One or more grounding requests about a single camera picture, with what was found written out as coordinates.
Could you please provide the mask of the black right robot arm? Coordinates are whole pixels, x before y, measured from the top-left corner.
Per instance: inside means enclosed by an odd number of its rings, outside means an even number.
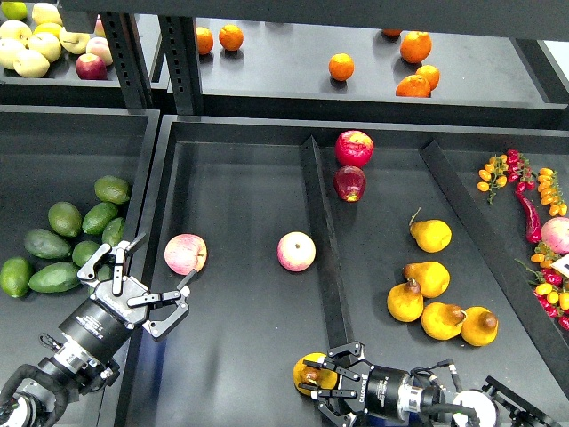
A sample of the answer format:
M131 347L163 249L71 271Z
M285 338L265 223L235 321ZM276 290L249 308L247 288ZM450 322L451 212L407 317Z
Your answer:
M450 359L405 371L366 359L361 342L309 353L293 368L296 390L336 426L364 417L395 426L555 426L557 421L492 377L479 389L461 385Z

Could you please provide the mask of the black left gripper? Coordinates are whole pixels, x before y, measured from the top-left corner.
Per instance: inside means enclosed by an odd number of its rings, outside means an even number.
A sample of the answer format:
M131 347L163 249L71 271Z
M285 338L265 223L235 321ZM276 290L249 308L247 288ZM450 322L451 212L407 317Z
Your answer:
M132 241L115 246L102 244L77 272L78 280L94 290L92 296L75 309L59 326L68 339L75 341L99 362L110 360L140 326L155 342L162 341L188 314L189 282L197 274L192 269L172 291L153 293L136 278L124 280L128 257L147 242L140 233ZM108 264L110 280L98 277L97 269ZM165 318L154 319L152 312L172 307Z

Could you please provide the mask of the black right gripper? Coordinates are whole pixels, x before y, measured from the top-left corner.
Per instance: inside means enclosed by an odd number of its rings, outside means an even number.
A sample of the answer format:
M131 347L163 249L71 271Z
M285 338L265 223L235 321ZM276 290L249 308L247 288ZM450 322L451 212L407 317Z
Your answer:
M305 360L310 367L331 370L341 379L341 390L323 389L314 384L301 385L304 391L317 403L317 408L335 426L353 426L357 416L365 410L368 414L382 418L406 418L399 389L407 385L410 375L400 369L371 365L363 360L352 366L350 362L362 355L360 342L343 344L331 348L317 362Z

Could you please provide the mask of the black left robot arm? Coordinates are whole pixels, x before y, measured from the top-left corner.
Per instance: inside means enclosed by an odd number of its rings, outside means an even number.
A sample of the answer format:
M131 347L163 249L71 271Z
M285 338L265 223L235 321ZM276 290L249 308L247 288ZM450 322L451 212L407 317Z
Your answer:
M152 293L124 274L126 260L147 239L140 234L116 246L103 244L79 269L79 282L92 294L60 324L63 342L44 336L52 356L36 366L21 365L6 381L3 426L55 425L71 400L114 383L120 374L114 356L137 329L160 341L188 315L188 283L204 267L204 242L174 247L169 263L183 279L172 291Z

